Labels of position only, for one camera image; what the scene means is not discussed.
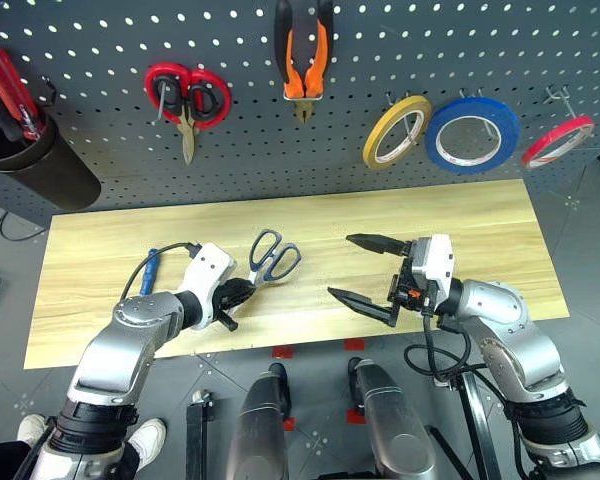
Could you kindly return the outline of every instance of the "robot leg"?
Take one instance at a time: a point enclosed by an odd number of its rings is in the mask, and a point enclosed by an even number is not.
[[[226,480],[288,480],[283,417],[291,408],[286,372],[273,364],[249,389],[231,440]]]
[[[360,360],[350,374],[364,402],[371,447],[382,478],[435,479],[433,445],[402,389],[369,359]]]

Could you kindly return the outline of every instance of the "pliers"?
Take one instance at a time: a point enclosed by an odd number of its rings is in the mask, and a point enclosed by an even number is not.
[[[291,61],[293,9],[289,0],[278,0],[274,24],[276,64],[284,81],[284,98],[295,102],[296,117],[302,122],[313,114],[313,102],[322,99],[324,74],[333,52],[333,2],[318,0],[316,15],[317,40],[313,65],[307,69],[304,82]]]

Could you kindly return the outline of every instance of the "blue-handled scissors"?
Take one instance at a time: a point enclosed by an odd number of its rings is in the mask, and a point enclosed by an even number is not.
[[[264,243],[269,245],[267,251],[259,258],[255,259],[256,249]],[[287,266],[279,266],[282,260],[290,262]],[[276,282],[289,275],[302,260],[300,250],[293,243],[282,245],[282,235],[275,230],[265,228],[251,246],[249,252],[249,281],[256,287],[265,283]]]

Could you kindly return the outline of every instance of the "wooden board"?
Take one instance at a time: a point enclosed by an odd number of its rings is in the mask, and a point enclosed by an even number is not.
[[[235,332],[218,323],[187,330],[158,356],[421,330],[409,312],[392,329],[327,293],[334,286],[385,304],[401,264],[345,241],[350,233],[402,240],[449,233],[456,277],[510,284],[534,319],[569,315],[521,180],[61,215],[49,233],[25,368],[77,364],[149,248],[213,242],[234,256],[236,276],[246,278],[251,243],[265,227],[298,245],[303,260],[296,271],[261,288],[236,314]],[[164,254],[154,291],[177,288],[188,263],[184,250]]]

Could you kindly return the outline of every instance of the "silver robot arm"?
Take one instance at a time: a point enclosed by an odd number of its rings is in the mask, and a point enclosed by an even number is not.
[[[600,436],[580,412],[582,402],[569,388],[555,344],[531,321],[516,290],[498,282],[452,278],[455,256],[448,235],[402,242],[356,234],[347,240],[406,258],[391,284],[390,307],[330,288],[339,301],[392,327],[401,307],[417,311],[426,320],[425,333],[434,314],[457,320],[480,347],[509,403],[509,415],[540,469],[534,478],[600,479]]]
[[[111,322],[82,355],[31,479],[105,479],[115,472],[155,352],[183,328],[202,329],[222,315],[217,292],[235,266],[229,254],[208,243],[190,263],[178,293],[132,297],[114,307]]]
[[[600,436],[580,413],[558,350],[531,321],[522,296],[504,284],[466,280],[453,317],[478,344],[545,477],[600,479]]]

